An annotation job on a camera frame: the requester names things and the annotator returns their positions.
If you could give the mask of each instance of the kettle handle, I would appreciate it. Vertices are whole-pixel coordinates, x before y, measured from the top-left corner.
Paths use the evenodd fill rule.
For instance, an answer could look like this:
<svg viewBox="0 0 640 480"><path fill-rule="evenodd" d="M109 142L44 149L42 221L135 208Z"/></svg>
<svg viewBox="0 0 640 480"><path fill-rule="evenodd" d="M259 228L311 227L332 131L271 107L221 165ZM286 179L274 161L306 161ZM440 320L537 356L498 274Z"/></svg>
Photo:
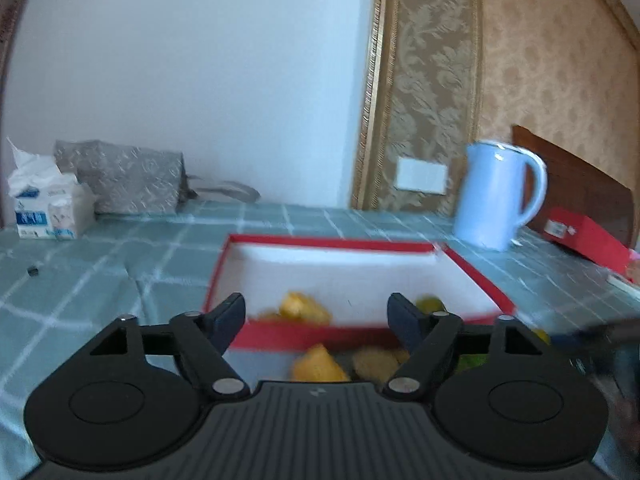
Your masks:
<svg viewBox="0 0 640 480"><path fill-rule="evenodd" d="M526 163L533 170L535 183L533 185L533 195L531 200L516 219L516 227L523 226L528 223L535 215L538 214L546 195L546 164L535 153L518 148L519 152L525 155Z"/></svg>

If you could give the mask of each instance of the yellow fruit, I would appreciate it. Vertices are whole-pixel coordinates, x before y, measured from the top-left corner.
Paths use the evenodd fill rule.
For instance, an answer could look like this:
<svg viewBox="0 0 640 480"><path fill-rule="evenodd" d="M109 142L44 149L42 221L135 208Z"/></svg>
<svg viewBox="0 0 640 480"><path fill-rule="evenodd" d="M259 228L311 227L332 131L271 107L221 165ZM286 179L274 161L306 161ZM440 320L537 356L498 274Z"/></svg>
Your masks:
<svg viewBox="0 0 640 480"><path fill-rule="evenodd" d="M399 366L394 353L383 348L361 348L353 355L353 369L358 377L366 381L386 383Z"/></svg>
<svg viewBox="0 0 640 480"><path fill-rule="evenodd" d="M546 344L550 345L551 344L551 338L549 337L549 334L546 333L544 330L542 330L541 328L533 328L531 329L531 331L537 335L540 339L542 339L542 341L544 341Z"/></svg>
<svg viewBox="0 0 640 480"><path fill-rule="evenodd" d="M331 323L331 313L313 298L301 292L288 292L280 305L280 315L318 325Z"/></svg>
<svg viewBox="0 0 640 480"><path fill-rule="evenodd" d="M303 383L343 383L349 376L322 345L316 345L296 359L291 368L291 380Z"/></svg>
<svg viewBox="0 0 640 480"><path fill-rule="evenodd" d="M407 352L404 348L393 350L393 353L396 361L398 361L398 364L402 365L409 360L409 352Z"/></svg>
<svg viewBox="0 0 640 480"><path fill-rule="evenodd" d="M431 314L432 312L446 311L444 303L436 296L421 296L415 302L416 308L423 314Z"/></svg>

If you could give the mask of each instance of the blue label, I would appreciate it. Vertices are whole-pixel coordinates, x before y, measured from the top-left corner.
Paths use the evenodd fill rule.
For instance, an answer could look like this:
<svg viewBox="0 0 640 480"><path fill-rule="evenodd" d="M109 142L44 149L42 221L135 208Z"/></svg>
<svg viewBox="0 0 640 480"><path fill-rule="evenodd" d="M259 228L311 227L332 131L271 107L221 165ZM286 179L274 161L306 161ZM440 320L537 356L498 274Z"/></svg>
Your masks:
<svg viewBox="0 0 640 480"><path fill-rule="evenodd" d="M15 212L18 225L47 225L47 214L44 211Z"/></svg>
<svg viewBox="0 0 640 480"><path fill-rule="evenodd" d="M28 187L16 198L36 198L40 194L40 190L34 187Z"/></svg>
<svg viewBox="0 0 640 480"><path fill-rule="evenodd" d="M59 238L75 238L76 235L71 229L55 229L54 234Z"/></svg>

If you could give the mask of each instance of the white wall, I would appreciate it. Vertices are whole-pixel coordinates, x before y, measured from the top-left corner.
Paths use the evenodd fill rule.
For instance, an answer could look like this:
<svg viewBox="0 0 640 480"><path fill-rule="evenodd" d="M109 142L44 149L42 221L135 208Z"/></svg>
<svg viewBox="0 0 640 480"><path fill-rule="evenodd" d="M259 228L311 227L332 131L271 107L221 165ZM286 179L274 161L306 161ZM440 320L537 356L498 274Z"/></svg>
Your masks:
<svg viewBox="0 0 640 480"><path fill-rule="evenodd" d="M96 138L181 150L188 173L239 180L265 200L346 206L371 7L28 0L2 134L40 153Z"/></svg>

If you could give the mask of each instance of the red box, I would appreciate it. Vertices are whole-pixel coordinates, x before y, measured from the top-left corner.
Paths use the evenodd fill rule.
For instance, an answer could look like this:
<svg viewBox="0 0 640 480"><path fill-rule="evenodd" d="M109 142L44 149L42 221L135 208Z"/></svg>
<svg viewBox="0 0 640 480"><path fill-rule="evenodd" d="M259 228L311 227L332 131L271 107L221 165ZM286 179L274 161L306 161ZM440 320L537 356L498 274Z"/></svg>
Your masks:
<svg viewBox="0 0 640 480"><path fill-rule="evenodd" d="M588 216L561 207L549 212L543 237L622 275L629 263L630 252L627 247Z"/></svg>
<svg viewBox="0 0 640 480"><path fill-rule="evenodd" d="M249 319L233 348L305 351L322 343L332 350L377 345L396 348L386 326L392 292L415 301L433 293L465 322L492 324L514 314L509 298L446 246L386 242L231 235L214 270L204 312L232 292L242 292L249 317L277 307L289 290L311 294L333 315L330 326Z"/></svg>

